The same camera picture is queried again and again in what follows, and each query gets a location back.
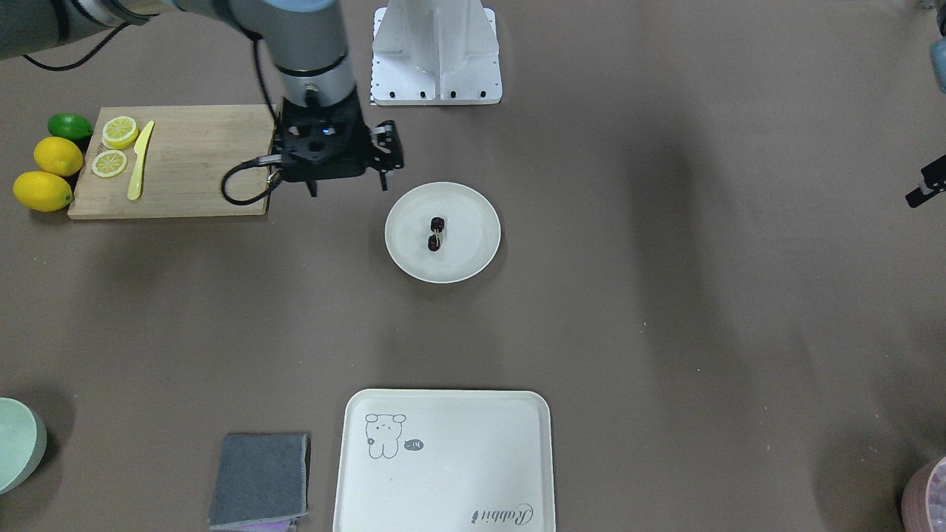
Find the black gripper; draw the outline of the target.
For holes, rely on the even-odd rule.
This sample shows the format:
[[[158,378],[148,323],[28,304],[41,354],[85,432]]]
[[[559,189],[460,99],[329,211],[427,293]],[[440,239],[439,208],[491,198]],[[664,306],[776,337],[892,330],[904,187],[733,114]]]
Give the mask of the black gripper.
[[[281,179],[305,183],[311,198],[319,195],[318,181],[358,177],[369,168],[378,172],[381,190],[388,191],[388,173],[404,168],[395,121],[368,127],[355,90],[330,106],[314,95],[304,105],[284,98],[273,153]]]

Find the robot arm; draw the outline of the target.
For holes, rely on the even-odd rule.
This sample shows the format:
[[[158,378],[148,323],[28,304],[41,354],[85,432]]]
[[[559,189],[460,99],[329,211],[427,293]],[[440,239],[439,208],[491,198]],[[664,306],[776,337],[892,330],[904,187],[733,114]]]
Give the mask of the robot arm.
[[[173,47],[192,45],[196,54],[232,51],[223,31],[251,44],[254,72],[275,128],[271,153],[243,162],[234,172],[269,166],[274,170],[258,200],[283,182],[304,183],[312,196],[317,182],[358,177],[374,168],[381,179],[402,168],[398,130],[388,120],[364,123],[348,41],[338,1],[4,1],[2,58],[33,62],[53,50],[101,34],[104,41],[128,27],[160,16]],[[275,108],[260,66],[264,44],[280,75],[282,101]]]

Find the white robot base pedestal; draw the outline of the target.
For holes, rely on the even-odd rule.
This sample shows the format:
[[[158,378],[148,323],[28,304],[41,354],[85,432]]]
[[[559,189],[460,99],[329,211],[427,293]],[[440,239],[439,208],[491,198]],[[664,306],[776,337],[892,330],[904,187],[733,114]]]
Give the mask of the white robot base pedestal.
[[[374,12],[376,106],[493,105],[503,99],[497,17],[480,1],[389,1]]]

